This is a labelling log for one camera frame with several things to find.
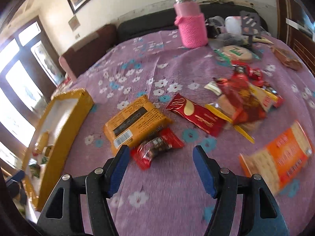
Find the pink knitted cover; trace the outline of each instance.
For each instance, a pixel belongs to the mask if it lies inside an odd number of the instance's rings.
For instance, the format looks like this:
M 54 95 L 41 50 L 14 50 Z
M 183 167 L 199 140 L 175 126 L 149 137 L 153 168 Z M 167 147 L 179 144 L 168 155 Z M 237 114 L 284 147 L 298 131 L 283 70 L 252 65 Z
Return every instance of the pink knitted cover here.
M 198 16 L 177 16 L 175 25 L 179 28 L 185 47 L 194 49 L 207 45 L 207 29 L 203 13 Z

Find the white flower print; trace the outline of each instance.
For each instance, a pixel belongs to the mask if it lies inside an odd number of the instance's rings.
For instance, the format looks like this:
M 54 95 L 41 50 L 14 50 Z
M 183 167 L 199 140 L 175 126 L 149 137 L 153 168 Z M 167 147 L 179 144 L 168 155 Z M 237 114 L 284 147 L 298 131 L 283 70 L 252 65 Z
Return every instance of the white flower print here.
M 104 72 L 104 73 L 103 73 L 103 76 L 104 76 L 105 79 L 108 79 L 108 77 L 109 77 L 108 72 Z
M 266 70 L 262 70 L 262 72 L 263 72 L 264 74 L 270 76 L 270 77 L 272 76 L 272 73 L 271 73 L 271 72 L 267 72 Z
M 134 192 L 128 196 L 129 203 L 135 208 L 139 208 L 141 205 L 145 204 L 149 196 L 145 192 Z
M 107 90 L 107 88 L 100 89 L 100 94 L 104 93 Z
M 122 110 L 122 109 L 124 109 L 126 106 L 128 106 L 129 105 L 129 102 L 128 101 L 122 101 L 121 103 L 119 103 L 118 105 L 117 105 L 117 109 L 119 109 L 119 110 Z
M 310 101 L 308 102 L 308 104 L 309 104 L 309 106 L 310 106 L 311 108 L 315 109 L 315 104 L 314 104 L 313 101 L 310 100 Z
M 111 198 L 110 206 L 113 208 L 119 208 L 123 204 L 123 199 L 119 195 L 114 195 Z
M 174 82 L 173 84 L 171 84 L 167 88 L 167 91 L 168 92 L 177 92 L 177 91 L 181 90 L 182 88 L 183 88 L 182 84 L 178 84 L 177 82 Z
M 94 136 L 93 135 L 89 135 L 87 137 L 85 137 L 84 142 L 86 145 L 91 144 L 94 141 Z
M 154 85 L 156 87 L 162 88 L 162 87 L 166 86 L 167 83 L 168 83 L 168 80 L 162 79 L 162 80 L 159 80 L 159 81 L 155 82 Z
M 304 99 L 308 99 L 308 95 L 307 95 L 305 92 L 302 92 L 302 97 L 303 97 Z
M 297 88 L 295 84 L 292 84 L 291 88 L 294 93 L 297 93 L 299 91 L 299 89 Z
M 309 88 L 306 87 L 306 88 L 304 89 L 304 91 L 305 91 L 305 93 L 306 93 L 307 95 L 309 95 L 309 96 L 312 95 L 312 92 L 310 91 Z
M 123 90 L 123 93 L 127 95 L 130 91 L 131 91 L 131 87 L 128 87 Z
M 159 103 L 153 103 L 153 104 L 154 104 L 155 108 L 160 108 Z
M 130 70 L 126 73 L 126 76 L 133 75 L 133 73 L 134 73 L 134 69 L 130 69 Z
M 162 96 L 163 93 L 164 93 L 164 90 L 161 90 L 161 89 L 157 89 L 153 91 L 154 96 Z
M 139 81 L 139 80 L 140 80 L 140 77 L 138 76 L 138 77 L 134 78 L 134 79 L 132 80 L 132 82 L 137 82 L 137 81 Z
M 118 80 L 119 83 L 122 83 L 122 82 L 125 82 L 125 81 L 127 81 L 127 77 L 125 77 L 125 76 L 123 76 L 122 78 L 120 78 Z
M 151 85 L 154 82 L 153 77 L 146 81 L 146 84 Z
M 114 93 L 113 93 L 113 92 L 110 92 L 110 93 L 107 94 L 107 98 L 111 98 L 111 97 L 113 97 L 113 96 L 114 96 Z
M 168 63 L 164 63 L 164 64 L 161 64 L 161 65 L 157 65 L 157 68 L 164 68 L 168 65 Z
M 276 66 L 275 65 L 268 65 L 266 67 L 266 70 L 270 71 L 270 72 L 274 72 L 276 70 Z
M 188 89 L 196 90 L 196 89 L 199 88 L 199 86 L 200 86 L 200 84 L 198 84 L 198 83 L 191 83 L 191 84 L 188 85 Z

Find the window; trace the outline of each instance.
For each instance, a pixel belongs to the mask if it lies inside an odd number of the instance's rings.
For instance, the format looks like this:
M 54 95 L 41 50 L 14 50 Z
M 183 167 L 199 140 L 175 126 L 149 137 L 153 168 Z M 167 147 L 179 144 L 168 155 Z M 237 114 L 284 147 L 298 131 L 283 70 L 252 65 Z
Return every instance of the window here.
M 19 60 L 9 70 L 5 78 L 22 102 L 33 111 L 43 94 Z
M 0 52 L 0 73 L 3 68 L 11 61 L 11 59 L 19 52 L 19 46 L 15 39 L 13 39 L 1 52 Z
M 32 140 L 35 128 L 15 109 L 0 89 L 0 122 L 26 147 Z
M 25 28 L 21 33 L 19 33 L 19 40 L 22 46 L 25 46 L 30 40 L 32 40 L 40 32 L 41 30 L 37 22 Z
M 0 158 L 12 168 L 21 169 L 22 161 L 0 142 Z

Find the bed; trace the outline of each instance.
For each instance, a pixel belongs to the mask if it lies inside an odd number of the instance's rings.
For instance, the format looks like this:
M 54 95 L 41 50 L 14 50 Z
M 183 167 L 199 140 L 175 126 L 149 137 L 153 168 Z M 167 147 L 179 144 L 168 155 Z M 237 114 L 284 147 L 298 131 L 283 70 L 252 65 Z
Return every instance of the bed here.
M 242 9 L 234 7 L 228 16 L 238 15 Z M 315 144 L 315 79 L 306 66 L 299 72 L 285 68 L 268 45 L 255 44 L 263 59 L 253 67 L 263 70 L 265 79 L 285 103 L 270 112 L 253 132 L 255 144 L 232 130 L 223 131 L 209 142 L 204 131 L 165 107 L 176 91 L 200 105 L 215 101 L 217 96 L 203 87 L 213 77 L 229 77 L 232 69 L 219 62 L 208 46 L 194 50 L 183 47 L 169 17 L 168 22 L 162 20 L 159 24 L 152 18 L 152 27 L 144 26 L 139 18 L 123 23 L 118 28 L 120 43 L 71 86 L 71 89 L 85 88 L 95 105 L 72 145 L 63 173 L 81 176 L 103 166 L 113 156 L 103 133 L 104 124 L 136 97 L 146 94 L 174 120 L 171 129 L 186 144 L 180 150 L 157 157 L 147 171 L 141 171 L 134 161 L 129 163 L 119 192 L 108 200 L 117 231 L 130 236 L 203 235 L 215 200 L 205 193 L 199 179 L 192 159 L 193 147 L 204 146 L 208 156 L 221 167 L 243 175 L 239 154 L 249 155 L 262 148 L 294 120 L 301 123 Z M 290 49 L 275 38 L 267 38 L 280 48 Z M 189 134 L 194 136 L 193 141 L 187 137 Z M 301 233 L 314 215 L 314 186 L 314 160 L 310 158 L 291 184 L 275 196 L 292 236 Z M 81 203 L 85 232 L 92 234 L 86 198 Z M 237 235 L 241 206 L 240 196 L 230 235 Z

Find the red candy wrapper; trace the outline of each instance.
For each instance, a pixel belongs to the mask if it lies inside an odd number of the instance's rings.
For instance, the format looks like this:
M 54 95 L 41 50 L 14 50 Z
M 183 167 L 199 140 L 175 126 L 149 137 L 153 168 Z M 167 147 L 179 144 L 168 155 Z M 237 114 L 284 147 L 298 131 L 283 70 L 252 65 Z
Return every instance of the red candy wrapper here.
M 205 107 L 193 103 L 180 94 L 175 95 L 166 109 L 191 121 L 212 136 L 218 136 L 226 123 L 225 120 L 215 116 Z
M 138 147 L 131 150 L 130 154 L 139 168 L 147 170 L 152 160 L 159 154 L 184 147 L 184 143 L 169 128 L 162 129 L 157 136 L 151 140 L 144 141 Z

